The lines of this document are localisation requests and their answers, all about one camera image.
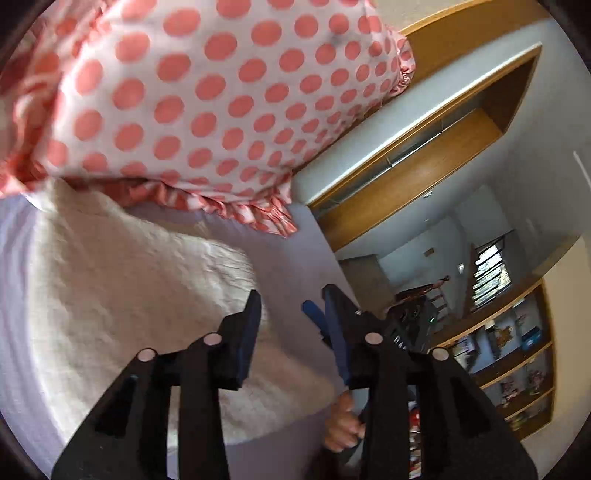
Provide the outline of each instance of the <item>wooden shelf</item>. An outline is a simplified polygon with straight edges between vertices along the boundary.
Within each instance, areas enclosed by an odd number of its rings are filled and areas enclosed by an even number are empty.
[[[509,420],[527,408],[538,403],[542,398],[546,398],[554,390],[554,381],[551,375],[548,375],[542,382],[542,388],[538,395],[530,395],[524,390],[509,402],[506,407],[499,405],[496,410],[505,420]]]
[[[541,283],[542,279],[536,275],[526,277],[473,314],[434,333],[431,337],[431,345],[447,347],[454,344],[457,340],[478,330],[485,323],[505,313],[516,302],[528,296]]]
[[[552,340],[545,333],[541,340],[527,351],[521,348],[513,350],[503,358],[495,361],[493,364],[483,368],[474,374],[473,378],[480,388],[490,387],[491,385],[508,377],[516,370],[519,370],[527,362],[533,360],[536,356],[552,345]]]
[[[538,413],[535,417],[531,417],[527,420],[519,430],[515,432],[517,438],[522,441],[530,435],[534,434],[542,427],[548,425],[552,419],[552,409],[547,408],[546,410]]]

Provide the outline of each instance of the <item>black plastic part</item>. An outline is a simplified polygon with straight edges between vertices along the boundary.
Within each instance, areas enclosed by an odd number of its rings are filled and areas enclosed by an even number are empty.
[[[218,389],[242,386],[261,320],[253,290],[225,317],[222,341],[202,337],[180,352],[136,356],[103,394],[60,455],[54,480],[165,480],[170,389],[181,387],[179,478],[228,480]]]
[[[403,303],[381,321],[360,312],[337,287],[326,286],[323,292],[339,372],[351,389],[369,388],[361,480],[408,478],[409,385],[416,387],[421,416],[421,479],[538,478],[533,461],[505,420],[451,355],[438,361],[413,351],[427,342],[425,331],[416,336],[418,346],[407,338],[405,348],[399,341],[398,334],[408,331],[401,325],[404,316],[421,307],[428,314],[428,304]],[[420,315],[414,317],[420,321]],[[377,345],[365,341],[370,332],[382,336]]]

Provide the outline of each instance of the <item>polka dot pillow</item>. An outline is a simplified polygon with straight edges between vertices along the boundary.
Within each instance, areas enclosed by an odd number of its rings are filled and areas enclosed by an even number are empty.
[[[413,71],[373,0],[64,0],[18,86],[0,192],[64,177],[289,235],[293,168]]]

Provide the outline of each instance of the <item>white bedsheet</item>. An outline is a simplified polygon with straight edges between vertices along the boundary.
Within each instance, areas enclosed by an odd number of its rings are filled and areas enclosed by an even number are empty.
[[[283,347],[342,388],[332,353],[320,342],[317,329],[301,313],[303,300],[322,303],[321,289],[337,284],[350,296],[350,288],[310,211],[293,205],[291,213],[300,231],[283,239],[201,212],[168,210],[152,204],[130,210],[148,220],[182,224],[203,221],[212,237],[244,250],[250,257],[259,290]],[[27,262],[36,209],[24,198],[0,201],[0,411],[33,461],[46,474],[63,444],[52,425],[33,375],[27,348],[25,301]],[[304,468],[322,441],[321,412],[279,432],[228,448],[234,480],[302,478]],[[174,475],[171,459],[169,473]]]

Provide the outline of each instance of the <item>human hand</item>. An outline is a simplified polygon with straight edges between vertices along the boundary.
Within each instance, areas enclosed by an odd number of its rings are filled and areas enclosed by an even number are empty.
[[[331,407],[330,418],[326,421],[324,446],[334,453],[342,452],[345,448],[357,445],[359,439],[365,437],[365,425],[353,410],[353,397],[346,391]]]

